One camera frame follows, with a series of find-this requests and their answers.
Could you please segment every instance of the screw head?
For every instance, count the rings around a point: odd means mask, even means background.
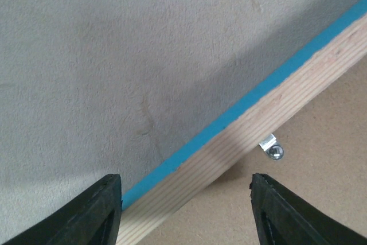
[[[280,145],[273,145],[268,151],[267,154],[270,158],[277,161],[283,158],[284,149]]]

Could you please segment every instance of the wooden frame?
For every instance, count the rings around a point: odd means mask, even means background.
[[[366,54],[367,14],[124,211],[116,244],[137,244]]]

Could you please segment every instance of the wood grain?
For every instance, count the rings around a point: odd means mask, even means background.
[[[137,244],[366,54],[364,15],[124,211],[116,244]]]

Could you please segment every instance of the blue strip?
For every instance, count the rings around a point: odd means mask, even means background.
[[[292,58],[286,61],[263,82],[241,98],[234,106],[218,117],[190,142],[179,149],[142,181],[125,193],[122,197],[123,209],[128,208],[132,203],[137,201],[137,199],[150,191],[157,183],[162,181],[170,173],[174,172],[180,164],[185,162],[204,144],[225,129],[227,125],[236,120],[247,109],[260,100],[260,98],[277,87],[283,80],[300,68],[315,52],[327,45],[334,37],[339,35],[351,23],[362,17],[366,12],[367,0],[360,0],[338,20],[336,20],[335,23],[331,24],[326,30],[311,40],[305,47],[292,56]]]

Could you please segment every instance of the wooden plank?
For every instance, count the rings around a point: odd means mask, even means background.
[[[366,54],[367,14],[124,211],[116,244],[137,244]]]

